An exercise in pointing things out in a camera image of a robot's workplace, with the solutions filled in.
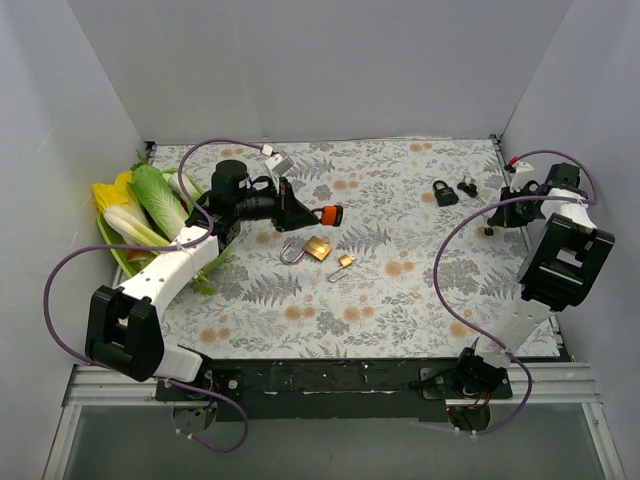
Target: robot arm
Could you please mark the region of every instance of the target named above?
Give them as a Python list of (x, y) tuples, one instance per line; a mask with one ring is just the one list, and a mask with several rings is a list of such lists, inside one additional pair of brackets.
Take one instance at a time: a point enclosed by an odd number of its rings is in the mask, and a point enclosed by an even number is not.
[[(513, 173), (501, 200), (527, 195), (587, 198), (578, 189), (579, 169), (573, 165), (553, 165), (542, 185), (533, 180), (529, 164), (516, 164)], [(520, 268), (520, 295), (492, 332), (509, 352), (516, 352), (551, 315), (585, 299), (615, 242), (613, 235), (591, 222), (585, 204), (568, 201), (514, 203), (496, 211), (487, 223), (490, 227), (520, 227), (538, 218), (547, 223)], [(493, 392), (505, 378), (510, 356), (485, 336), (474, 347), (463, 350), (454, 382), (458, 391)]]
[[(321, 218), (302, 205), (291, 184), (280, 177), (286, 160), (273, 160), (267, 161), (270, 175), (254, 181), (244, 163), (220, 162), (211, 177), (211, 190), (198, 199), (214, 219), (211, 236), (193, 247), (179, 247), (208, 231), (207, 219), (194, 210), (172, 243), (177, 250), (161, 253), (116, 289), (102, 286), (93, 294), (85, 344), (89, 358), (138, 381), (150, 377), (196, 380), (203, 356), (165, 344), (160, 320), (178, 292), (240, 233), (241, 222), (270, 219), (276, 230), (283, 232), (319, 223), (339, 226), (342, 221), (339, 205), (320, 209)], [(258, 183), (267, 186), (258, 190)]]

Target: leaf pattern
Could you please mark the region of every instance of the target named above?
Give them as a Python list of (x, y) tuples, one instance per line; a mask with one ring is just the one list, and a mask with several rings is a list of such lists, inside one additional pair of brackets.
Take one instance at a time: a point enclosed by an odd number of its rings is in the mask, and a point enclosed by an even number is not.
[[(433, 290), (433, 259), (442, 240), (477, 201), (460, 195), (439, 208), (435, 180), (455, 186), (474, 178), (485, 202), (499, 198), (502, 168), (488, 140), (367, 140), (274, 145), (294, 161), (287, 178), (309, 208), (343, 205), (340, 228), (275, 232), (269, 221), (245, 222), (205, 296), (185, 288), (165, 310), (169, 343), (212, 358), (456, 357), (476, 335), (456, 323)], [(154, 164), (175, 168), (188, 145), (159, 146)], [(235, 158), (249, 174), (264, 174), (264, 156), (248, 148), (212, 145), (197, 150), (186, 170), (202, 185), (217, 162)], [(447, 301), (465, 318), (491, 331), (518, 284), (527, 255), (519, 230), (484, 237), (484, 220), (463, 229), (443, 256), (440, 283)], [(312, 235), (333, 247), (320, 263), (305, 255), (282, 265), (282, 247), (294, 255)], [(337, 258), (356, 257), (335, 284), (325, 277)], [(557, 355), (548, 322), (518, 352)]]

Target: black padlock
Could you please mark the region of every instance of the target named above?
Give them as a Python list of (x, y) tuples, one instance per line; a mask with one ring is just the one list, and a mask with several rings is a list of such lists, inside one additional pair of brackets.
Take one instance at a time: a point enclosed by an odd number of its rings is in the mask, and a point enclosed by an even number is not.
[(433, 193), (440, 207), (448, 207), (458, 203), (458, 196), (449, 185), (442, 180), (433, 182)]

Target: gray wall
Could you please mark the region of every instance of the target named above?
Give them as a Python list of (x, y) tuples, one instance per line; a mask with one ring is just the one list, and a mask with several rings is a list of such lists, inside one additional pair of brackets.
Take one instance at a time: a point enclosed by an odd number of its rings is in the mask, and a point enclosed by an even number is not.
[[(64, 0), (0, 0), (0, 478), (40, 478), (71, 359), (47, 333), (54, 263), (99, 240), (91, 183), (110, 181), (141, 140)], [(88, 300), (109, 253), (79, 259), (54, 286), (63, 336), (82, 348)]]
[(592, 216), (617, 243), (591, 295), (562, 314), (561, 326), (571, 351), (593, 366), (629, 478), (640, 478), (638, 25), (640, 0), (575, 0), (504, 137), (508, 155), (558, 148), (598, 180), (602, 200)]
[(69, 0), (163, 143), (502, 132), (570, 0)]

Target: wall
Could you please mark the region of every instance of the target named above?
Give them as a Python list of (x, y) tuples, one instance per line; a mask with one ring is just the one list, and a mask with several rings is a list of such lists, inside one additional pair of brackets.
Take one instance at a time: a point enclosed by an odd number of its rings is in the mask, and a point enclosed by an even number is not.
[[(135, 158), (140, 137), (64, 0), (0, 0), (0, 477), (40, 478), (72, 362), (49, 337), (42, 289), (65, 253), (99, 240), (90, 185)], [(109, 253), (66, 268), (53, 313), (82, 348)]]
[(561, 149), (598, 181), (602, 200), (592, 217), (616, 245), (590, 296), (562, 314), (561, 326), (572, 353), (593, 366), (629, 478), (640, 477), (639, 24), (640, 0), (575, 0), (504, 136), (509, 156)]
[(145, 139), (502, 132), (571, 0), (69, 0)]

